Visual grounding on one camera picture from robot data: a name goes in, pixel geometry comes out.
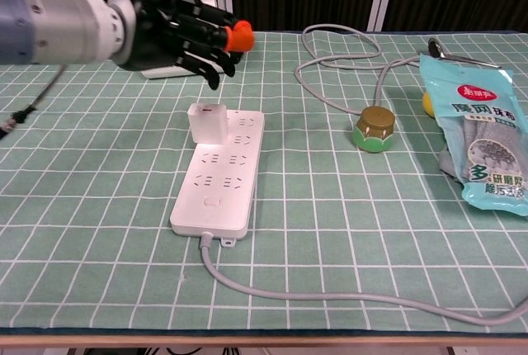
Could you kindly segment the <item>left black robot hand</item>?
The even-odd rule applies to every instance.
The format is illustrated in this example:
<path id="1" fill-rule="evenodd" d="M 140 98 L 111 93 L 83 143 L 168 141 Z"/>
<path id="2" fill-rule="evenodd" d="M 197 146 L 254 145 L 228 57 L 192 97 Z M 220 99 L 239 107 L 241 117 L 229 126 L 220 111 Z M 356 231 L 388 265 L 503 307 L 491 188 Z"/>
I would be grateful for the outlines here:
<path id="1" fill-rule="evenodd" d="M 108 0 L 120 16 L 124 41 L 111 59 L 132 72 L 181 67 L 200 75 L 213 90 L 220 67 L 235 65 L 255 44 L 248 21 L 201 0 Z"/>

